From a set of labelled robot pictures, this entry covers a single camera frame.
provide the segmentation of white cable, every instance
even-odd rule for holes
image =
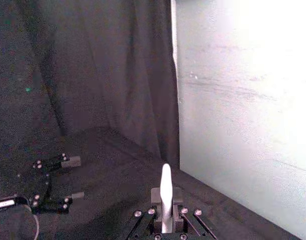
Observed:
[[[24,205],[24,206],[25,206],[25,208],[27,208],[30,212],[32,211],[32,209],[31,209],[29,206],[27,206],[27,205]],[[39,235],[39,221],[38,221],[38,217],[37,217],[35,214],[33,214],[33,216],[34,216],[34,219],[35,219],[35,221],[36,221],[36,234],[35,234],[34,240],[37,240],[38,235]]]

